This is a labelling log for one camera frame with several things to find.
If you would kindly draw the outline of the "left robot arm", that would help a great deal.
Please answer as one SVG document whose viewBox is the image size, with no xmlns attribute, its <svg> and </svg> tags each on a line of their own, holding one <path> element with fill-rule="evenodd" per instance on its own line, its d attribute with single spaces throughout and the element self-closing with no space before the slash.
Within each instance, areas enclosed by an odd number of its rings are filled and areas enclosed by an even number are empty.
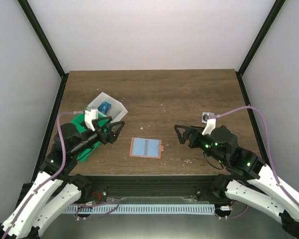
<svg viewBox="0 0 299 239">
<path fill-rule="evenodd" d="M 112 117 L 91 120 L 92 128 L 79 132 L 73 123 L 57 124 L 51 151 L 45 157 L 32 187 L 12 214 L 0 223 L 0 239 L 39 239 L 71 204 L 87 201 L 91 182 L 83 175 L 70 176 L 78 157 L 96 143 L 114 143 L 124 121 Z"/>
</svg>

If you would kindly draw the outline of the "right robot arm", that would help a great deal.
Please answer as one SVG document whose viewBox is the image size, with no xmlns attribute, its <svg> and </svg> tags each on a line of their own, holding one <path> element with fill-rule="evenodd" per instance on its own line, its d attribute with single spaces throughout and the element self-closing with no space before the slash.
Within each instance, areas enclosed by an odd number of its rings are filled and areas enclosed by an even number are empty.
<svg viewBox="0 0 299 239">
<path fill-rule="evenodd" d="M 284 231 L 299 239 L 299 192 L 280 177 L 254 152 L 238 145 L 238 139 L 226 126 L 208 129 L 174 126 L 181 144 L 200 148 L 204 156 L 217 160 L 231 174 L 213 182 L 214 199 L 240 201 L 275 219 Z"/>
</svg>

